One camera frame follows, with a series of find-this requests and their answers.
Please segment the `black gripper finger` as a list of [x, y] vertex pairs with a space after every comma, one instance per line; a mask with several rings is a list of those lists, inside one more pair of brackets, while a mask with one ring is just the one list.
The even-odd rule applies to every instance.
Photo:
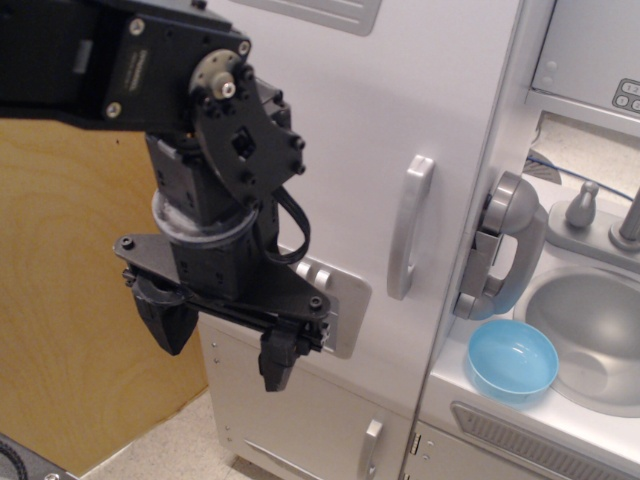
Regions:
[[299, 357], [293, 332], [270, 329], [260, 338], [259, 372], [267, 392], [283, 391]]
[[172, 356], [179, 355], [195, 330], [198, 312], [171, 285], [137, 278], [131, 291], [138, 314], [158, 345]]

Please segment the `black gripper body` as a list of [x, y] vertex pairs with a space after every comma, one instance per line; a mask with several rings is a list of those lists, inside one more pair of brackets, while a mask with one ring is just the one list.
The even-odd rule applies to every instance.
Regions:
[[128, 234], [113, 247], [124, 260], [123, 276], [131, 288], [137, 278], [171, 285], [187, 305], [259, 332], [292, 325], [302, 354], [321, 351], [328, 334], [328, 297], [291, 268], [307, 253], [307, 242], [281, 254], [277, 228], [266, 243], [253, 227], [229, 230], [209, 244], [180, 244], [164, 234]]

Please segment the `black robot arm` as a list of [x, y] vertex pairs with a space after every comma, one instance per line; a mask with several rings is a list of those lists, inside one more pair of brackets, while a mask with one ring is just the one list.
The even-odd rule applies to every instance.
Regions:
[[293, 271], [307, 247], [278, 247], [281, 212], [311, 234], [285, 189], [305, 143], [251, 46], [203, 1], [5, 1], [1, 114], [142, 132], [158, 233], [114, 246], [140, 317], [174, 355], [201, 313], [258, 331], [279, 392], [323, 348], [331, 303]]

